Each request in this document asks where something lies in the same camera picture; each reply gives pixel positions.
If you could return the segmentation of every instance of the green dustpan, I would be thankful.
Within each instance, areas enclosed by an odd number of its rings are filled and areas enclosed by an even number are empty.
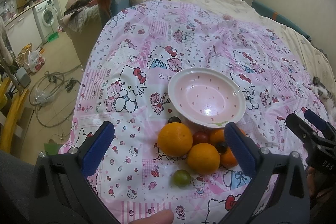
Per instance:
[[[48,42],[51,42],[53,40],[55,40],[56,38],[58,38],[59,35],[58,35],[58,32],[54,32],[53,34],[51,34],[48,38]]]

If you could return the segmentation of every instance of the white bowl rim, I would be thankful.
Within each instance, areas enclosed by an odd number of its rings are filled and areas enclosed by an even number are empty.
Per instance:
[[[237,95],[239,97],[239,102],[240,102],[240,108],[239,108],[239,111],[238,111],[237,115],[235,115],[235,117],[233,119],[231,119],[229,121],[225,121],[225,122],[221,123],[221,125],[219,125],[220,123],[201,122],[201,121],[198,121],[197,119],[193,118],[192,116],[190,116],[188,113],[186,113],[180,107],[179,103],[177,102],[177,99],[176,99],[175,95],[172,94],[173,87],[176,85],[177,81],[179,79],[181,79],[184,75],[187,75],[187,74],[190,74],[190,73],[196,73],[196,72],[216,76],[216,77],[220,78],[221,80],[227,82],[229,85],[231,85],[233,87],[233,89],[237,92]],[[174,74],[172,76],[172,78],[170,79],[170,81],[168,83],[168,96],[169,96],[172,104],[174,105],[175,109],[180,114],[182,114],[189,121],[194,122],[196,124],[199,124],[201,126],[208,127],[208,128],[224,128],[224,126],[229,122],[238,122],[239,120],[241,120],[241,118],[245,114],[245,110],[246,110],[246,99],[245,99],[245,96],[244,96],[243,92],[239,88],[239,86],[228,76],[224,75],[223,73],[221,73],[217,70],[210,69],[210,68],[193,67],[193,68],[187,68],[187,69],[180,70],[179,72],[177,72],[176,74]]]

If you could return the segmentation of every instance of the blue gripper pad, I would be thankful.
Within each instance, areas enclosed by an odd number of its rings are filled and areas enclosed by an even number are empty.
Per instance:
[[[226,124],[224,128],[224,136],[227,145],[230,147],[244,174],[254,178],[257,174],[257,163],[253,153],[250,151],[251,149],[248,147],[250,144],[246,145],[246,143],[242,140],[242,138],[247,137],[242,134],[234,122],[229,122]]]
[[[320,131],[323,131],[327,128],[327,122],[312,112],[310,109],[305,111],[304,117]]]
[[[104,157],[107,149],[114,139],[114,125],[104,121],[92,137],[87,137],[82,146],[88,146],[88,150],[82,160],[82,174],[85,178],[93,175]]]

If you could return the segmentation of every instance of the pink bowl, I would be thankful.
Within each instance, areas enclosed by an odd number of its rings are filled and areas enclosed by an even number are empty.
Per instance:
[[[168,85],[169,98],[191,122],[223,128],[245,113],[245,96],[229,77],[208,68],[189,68],[176,73]]]

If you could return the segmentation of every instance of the washing machine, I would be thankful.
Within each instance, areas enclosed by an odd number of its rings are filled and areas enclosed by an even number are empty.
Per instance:
[[[54,0],[46,0],[33,7],[33,14],[43,43],[58,29],[57,9]]]

